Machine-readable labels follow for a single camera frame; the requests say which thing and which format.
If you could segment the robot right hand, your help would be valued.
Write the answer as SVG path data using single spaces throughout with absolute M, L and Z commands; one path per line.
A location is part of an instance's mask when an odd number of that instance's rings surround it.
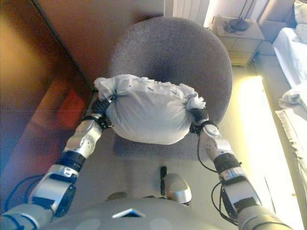
M 193 116 L 193 121 L 190 127 L 203 127 L 204 125 L 211 124 L 206 108 L 192 108 L 190 109 L 190 113 Z

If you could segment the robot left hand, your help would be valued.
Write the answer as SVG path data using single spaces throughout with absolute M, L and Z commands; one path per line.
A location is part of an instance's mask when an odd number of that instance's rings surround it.
M 116 99 L 115 95 L 111 95 L 110 97 L 103 100 L 96 99 L 91 106 L 92 113 L 105 118 L 108 107 L 110 106 L 111 102 L 114 101 L 115 99 Z

